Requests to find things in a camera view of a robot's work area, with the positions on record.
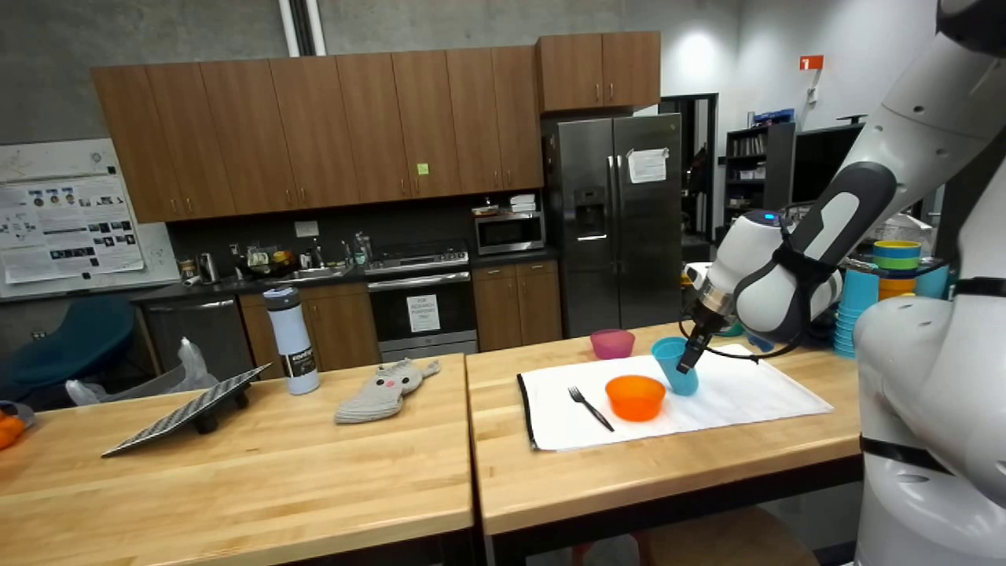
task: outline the wooden countertop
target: wooden countertop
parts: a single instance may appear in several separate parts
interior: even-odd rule
[[[403,416],[332,424],[373,369],[327,371],[310,396],[259,382],[215,433],[105,451],[194,394],[44,412],[0,453],[0,542],[16,562],[289,562],[471,528],[467,361]]]
[[[655,341],[677,332],[677,328],[634,329],[634,355],[650,353]],[[774,364],[823,396],[833,407],[826,416],[667,433],[571,453],[534,453],[516,375],[592,360],[587,341],[467,360],[477,496],[488,536],[857,455],[856,361],[810,348],[774,360]]]

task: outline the cabinet door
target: cabinet door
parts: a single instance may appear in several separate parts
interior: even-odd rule
[[[241,306],[245,336],[250,336],[256,364],[271,364],[263,376],[279,376],[284,361],[279,361],[274,324],[262,294],[239,296],[239,306]]]
[[[645,106],[660,101],[660,35],[603,35],[607,106]]]
[[[520,265],[521,342],[562,336],[557,260]]]
[[[539,41],[542,111],[603,106],[601,35],[555,35]]]
[[[148,65],[148,76],[164,122],[164,162],[176,172],[176,196],[185,199],[185,218],[234,213],[236,199],[220,162],[220,138],[199,63]]]
[[[545,185],[534,47],[493,49],[493,92],[500,189]]]
[[[302,311],[321,371],[377,361],[377,329],[364,282],[304,287]]]
[[[271,65],[263,60],[204,63],[202,78],[236,196],[234,213],[289,211],[292,172]]]
[[[521,342],[521,307],[516,306],[513,266],[475,272],[477,348],[510,348]]]
[[[452,141],[459,163],[456,196],[480,196],[503,185],[493,63],[493,49],[446,49]]]
[[[347,201],[403,201],[405,185],[405,141],[396,99],[392,60],[387,55],[336,57],[343,85],[351,181],[341,185]]]
[[[336,60],[274,60],[274,89],[292,166],[292,209],[355,203],[351,138],[347,135]]]
[[[106,65],[90,74],[106,133],[143,222],[182,219],[185,199],[164,162],[164,125],[146,65]]]
[[[459,169],[446,57],[445,49],[396,55],[392,65],[411,196],[452,196]]]

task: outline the chair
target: chair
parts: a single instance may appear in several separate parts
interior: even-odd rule
[[[32,409],[70,407],[64,382],[113,369],[130,353],[131,332],[135,311],[127,298],[73,298],[55,332],[3,361],[0,396]]]

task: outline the refrigerator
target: refrigerator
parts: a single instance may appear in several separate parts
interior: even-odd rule
[[[545,122],[562,328],[584,336],[682,318],[682,119]]]

